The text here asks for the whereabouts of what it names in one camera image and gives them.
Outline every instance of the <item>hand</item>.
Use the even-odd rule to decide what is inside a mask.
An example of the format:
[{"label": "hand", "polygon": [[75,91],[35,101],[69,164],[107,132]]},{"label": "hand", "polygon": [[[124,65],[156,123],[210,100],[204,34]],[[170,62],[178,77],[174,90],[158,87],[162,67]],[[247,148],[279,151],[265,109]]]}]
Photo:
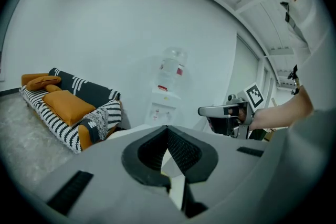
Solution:
[{"label": "hand", "polygon": [[[229,111],[229,114],[232,115],[233,110],[229,109],[228,111]],[[244,122],[246,120],[246,111],[244,109],[239,109],[238,118],[241,122]]]}]

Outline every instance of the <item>throw blanket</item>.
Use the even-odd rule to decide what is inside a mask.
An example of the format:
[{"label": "throw blanket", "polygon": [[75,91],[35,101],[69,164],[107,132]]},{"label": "throw blanket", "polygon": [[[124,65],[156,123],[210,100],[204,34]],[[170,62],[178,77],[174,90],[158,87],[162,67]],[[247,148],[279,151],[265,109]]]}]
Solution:
[{"label": "throw blanket", "polygon": [[92,111],[91,113],[85,115],[84,119],[89,120],[87,124],[92,129],[93,127],[97,127],[97,132],[90,132],[90,138],[93,143],[100,140],[105,140],[108,133],[108,118],[109,112],[106,108],[101,107]]}]

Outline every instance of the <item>white wall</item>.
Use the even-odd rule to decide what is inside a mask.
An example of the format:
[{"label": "white wall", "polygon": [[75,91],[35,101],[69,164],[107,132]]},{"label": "white wall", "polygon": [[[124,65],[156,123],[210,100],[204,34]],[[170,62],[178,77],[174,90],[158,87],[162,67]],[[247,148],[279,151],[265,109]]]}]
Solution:
[{"label": "white wall", "polygon": [[151,81],[166,47],[188,53],[176,124],[193,127],[197,108],[223,103],[237,31],[209,0],[21,0],[6,36],[6,81],[60,68],[118,89],[131,127],[142,124]]},{"label": "white wall", "polygon": [[250,49],[237,38],[235,62],[224,103],[230,94],[237,94],[256,82],[258,59]]},{"label": "white wall", "polygon": [[272,98],[274,98],[274,100],[275,100],[276,95],[277,95],[277,83],[275,82],[275,83],[273,83],[272,95],[271,95],[271,98],[270,98],[270,101],[269,101],[269,104],[268,104],[269,108],[274,107],[273,102],[272,102]]},{"label": "white wall", "polygon": [[51,37],[66,0],[20,0],[4,40],[0,91],[20,86],[23,73],[46,72],[55,50]]},{"label": "white wall", "polygon": [[[2,11],[0,12],[0,68],[1,68],[1,52],[7,32],[7,27],[19,1],[20,0],[7,0],[7,2],[2,8]],[[3,80],[4,80],[4,74],[2,74],[0,70],[0,81]]]},{"label": "white wall", "polygon": [[284,91],[277,89],[277,93],[275,95],[275,102],[277,105],[282,105],[292,99],[294,95],[291,94],[290,91]]}]

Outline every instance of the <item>black vent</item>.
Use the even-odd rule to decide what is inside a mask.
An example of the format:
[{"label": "black vent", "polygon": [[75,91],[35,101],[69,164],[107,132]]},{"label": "black vent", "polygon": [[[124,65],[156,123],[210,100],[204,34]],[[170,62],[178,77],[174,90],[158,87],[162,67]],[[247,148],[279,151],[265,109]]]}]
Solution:
[{"label": "black vent", "polygon": [[193,167],[202,157],[200,148],[191,142],[183,139],[171,130],[167,130],[168,150],[172,155],[177,166],[184,174],[188,169]]},{"label": "black vent", "polygon": [[48,202],[48,206],[66,215],[89,184],[92,177],[93,174],[91,173],[78,171]]},{"label": "black vent", "polygon": [[162,159],[167,150],[166,130],[141,145],[138,150],[139,160],[150,169],[161,171]]},{"label": "black vent", "polygon": [[254,148],[249,148],[249,147],[244,147],[244,146],[237,149],[237,151],[243,152],[243,153],[246,153],[246,154],[249,154],[249,155],[257,156],[257,157],[261,157],[262,154],[264,153],[264,151],[255,150]]}]

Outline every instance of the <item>sofa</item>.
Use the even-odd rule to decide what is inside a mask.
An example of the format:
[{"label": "sofa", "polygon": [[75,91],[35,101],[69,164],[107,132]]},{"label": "sofa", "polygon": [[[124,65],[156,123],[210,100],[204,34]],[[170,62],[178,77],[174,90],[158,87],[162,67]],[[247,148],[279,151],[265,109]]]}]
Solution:
[{"label": "sofa", "polygon": [[72,126],[62,121],[43,101],[43,97],[48,94],[46,89],[29,91],[26,88],[28,82],[43,76],[60,77],[61,82],[56,86],[61,90],[68,90],[81,100],[93,105],[96,110],[104,109],[108,112],[108,120],[105,121],[106,126],[104,126],[104,130],[107,131],[106,138],[116,130],[117,124],[121,122],[120,92],[78,78],[57,68],[52,68],[49,73],[22,75],[20,93],[23,99],[47,125],[52,134],[73,152],[80,153],[92,144],[101,142],[97,140],[99,123],[94,122],[92,118],[81,119]]}]

